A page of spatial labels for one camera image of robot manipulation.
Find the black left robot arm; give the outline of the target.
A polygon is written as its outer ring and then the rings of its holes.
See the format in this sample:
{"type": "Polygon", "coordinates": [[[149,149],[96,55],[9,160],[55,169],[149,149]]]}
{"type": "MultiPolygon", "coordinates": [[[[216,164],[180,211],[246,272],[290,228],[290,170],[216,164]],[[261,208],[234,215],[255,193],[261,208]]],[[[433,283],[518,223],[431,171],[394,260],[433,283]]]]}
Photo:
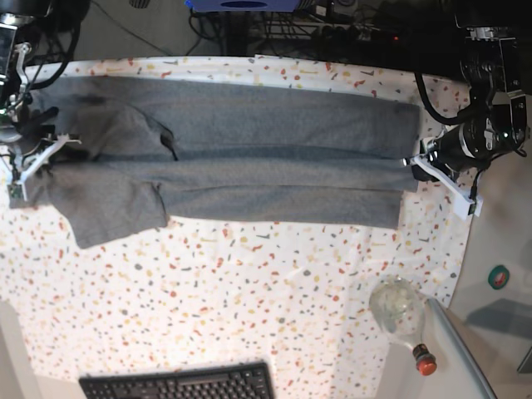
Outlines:
{"type": "Polygon", "coordinates": [[[421,102],[428,114],[441,123],[441,133],[420,142],[420,152],[405,158],[419,181],[442,183],[454,196],[453,211],[461,219],[479,215],[483,199],[479,181],[468,189],[457,183],[460,174],[487,171],[500,157],[527,154],[530,137],[525,93],[522,89],[517,11],[519,1],[507,6],[496,1],[455,1],[456,25],[465,33],[461,73],[470,87],[470,104],[454,117],[436,111],[429,99],[423,75],[415,74],[421,102]]]}

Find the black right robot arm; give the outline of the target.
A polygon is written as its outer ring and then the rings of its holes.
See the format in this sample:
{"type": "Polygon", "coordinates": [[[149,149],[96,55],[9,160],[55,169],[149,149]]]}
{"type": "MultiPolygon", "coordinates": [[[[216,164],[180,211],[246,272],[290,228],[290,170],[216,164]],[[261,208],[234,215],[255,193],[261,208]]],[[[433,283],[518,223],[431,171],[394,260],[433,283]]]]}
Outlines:
{"type": "Polygon", "coordinates": [[[13,200],[28,200],[27,181],[73,139],[57,134],[52,106],[31,111],[32,92],[49,87],[73,60],[88,1],[1,2],[1,170],[13,200]]]}

